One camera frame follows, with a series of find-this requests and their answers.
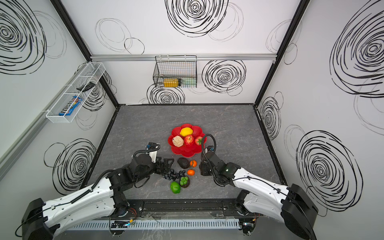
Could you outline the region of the dark fake avocado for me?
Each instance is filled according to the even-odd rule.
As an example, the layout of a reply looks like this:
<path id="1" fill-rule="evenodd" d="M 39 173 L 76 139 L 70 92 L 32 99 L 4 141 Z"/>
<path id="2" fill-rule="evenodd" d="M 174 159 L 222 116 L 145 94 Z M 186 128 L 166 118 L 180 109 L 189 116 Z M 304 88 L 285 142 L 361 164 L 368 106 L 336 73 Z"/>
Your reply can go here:
<path id="1" fill-rule="evenodd" d="M 190 167 L 190 161 L 186 158 L 179 158 L 177 162 L 182 169 L 188 169 Z"/>

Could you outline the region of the green fake pepper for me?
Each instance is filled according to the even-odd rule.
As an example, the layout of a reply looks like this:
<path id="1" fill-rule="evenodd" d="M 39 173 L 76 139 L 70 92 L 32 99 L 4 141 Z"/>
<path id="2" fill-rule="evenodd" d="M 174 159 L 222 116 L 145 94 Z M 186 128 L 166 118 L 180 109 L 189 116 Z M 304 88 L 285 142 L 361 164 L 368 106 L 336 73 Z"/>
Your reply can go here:
<path id="1" fill-rule="evenodd" d="M 179 194 L 181 192 L 181 186 L 177 182 L 172 182 L 170 185 L 170 189 L 173 194 Z"/>

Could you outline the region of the green fake mangosteen half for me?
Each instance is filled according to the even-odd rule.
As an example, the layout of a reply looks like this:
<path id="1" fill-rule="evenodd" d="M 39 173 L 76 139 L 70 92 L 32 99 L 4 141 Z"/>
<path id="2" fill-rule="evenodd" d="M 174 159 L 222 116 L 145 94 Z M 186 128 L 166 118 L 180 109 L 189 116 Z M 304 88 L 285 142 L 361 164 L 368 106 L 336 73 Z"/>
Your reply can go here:
<path id="1" fill-rule="evenodd" d="M 187 188 L 190 185 L 190 179 L 188 177 L 181 177 L 179 184 L 181 188 Z"/>

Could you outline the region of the red fake apple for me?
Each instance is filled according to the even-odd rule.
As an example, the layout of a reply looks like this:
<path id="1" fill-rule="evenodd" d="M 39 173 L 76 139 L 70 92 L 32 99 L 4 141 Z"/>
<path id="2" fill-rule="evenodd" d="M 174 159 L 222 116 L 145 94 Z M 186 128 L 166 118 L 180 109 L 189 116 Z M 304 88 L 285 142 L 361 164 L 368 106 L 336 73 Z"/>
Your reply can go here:
<path id="1" fill-rule="evenodd" d="M 187 135 L 184 137 L 184 145 L 185 146 L 190 146 L 195 142 L 195 138 L 193 135 Z"/>

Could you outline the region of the yellow fake lemon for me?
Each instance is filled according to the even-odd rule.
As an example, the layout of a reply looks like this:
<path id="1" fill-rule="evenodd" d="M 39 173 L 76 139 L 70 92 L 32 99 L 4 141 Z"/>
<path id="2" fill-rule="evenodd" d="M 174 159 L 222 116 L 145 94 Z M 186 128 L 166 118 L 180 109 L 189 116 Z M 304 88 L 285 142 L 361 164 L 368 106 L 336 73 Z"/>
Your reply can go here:
<path id="1" fill-rule="evenodd" d="M 180 131 L 180 136 L 186 137 L 193 134 L 193 129 L 189 127 L 182 128 Z"/>

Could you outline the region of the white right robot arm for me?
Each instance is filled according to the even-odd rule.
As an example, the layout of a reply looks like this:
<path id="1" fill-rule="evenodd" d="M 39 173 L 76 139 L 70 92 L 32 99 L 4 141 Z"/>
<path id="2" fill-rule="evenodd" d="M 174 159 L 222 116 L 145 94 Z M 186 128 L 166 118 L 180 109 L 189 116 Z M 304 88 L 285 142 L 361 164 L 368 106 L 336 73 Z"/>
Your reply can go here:
<path id="1" fill-rule="evenodd" d="M 296 185 L 280 185 L 258 177 L 235 163 L 225 163 L 213 151 L 202 152 L 202 162 L 220 186 L 241 189 L 240 210 L 280 222 L 304 240 L 315 240 L 318 208 L 306 191 Z"/>

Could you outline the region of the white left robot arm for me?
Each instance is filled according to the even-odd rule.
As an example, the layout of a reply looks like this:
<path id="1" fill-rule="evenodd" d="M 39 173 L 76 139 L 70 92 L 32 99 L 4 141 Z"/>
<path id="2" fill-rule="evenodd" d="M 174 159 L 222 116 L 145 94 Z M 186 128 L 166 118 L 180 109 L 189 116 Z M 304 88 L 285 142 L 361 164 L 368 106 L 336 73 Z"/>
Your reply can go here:
<path id="1" fill-rule="evenodd" d="M 78 224 L 102 217 L 124 217 L 131 211 L 125 191 L 147 182 L 153 174 L 167 174 L 174 159 L 140 154 L 131 163 L 104 171 L 94 184 L 69 195 L 29 203 L 19 235 L 24 240 L 52 240 Z"/>

